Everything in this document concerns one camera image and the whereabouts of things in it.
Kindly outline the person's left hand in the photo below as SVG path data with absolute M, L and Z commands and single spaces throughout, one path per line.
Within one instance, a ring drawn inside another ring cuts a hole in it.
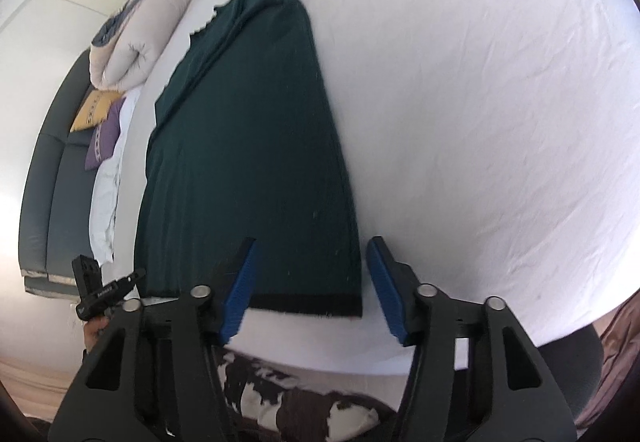
M 85 351 L 89 353 L 96 343 L 98 342 L 102 332 L 110 323 L 110 319 L 105 315 L 101 315 L 100 317 L 93 318 L 84 324 L 84 343 L 85 343 Z

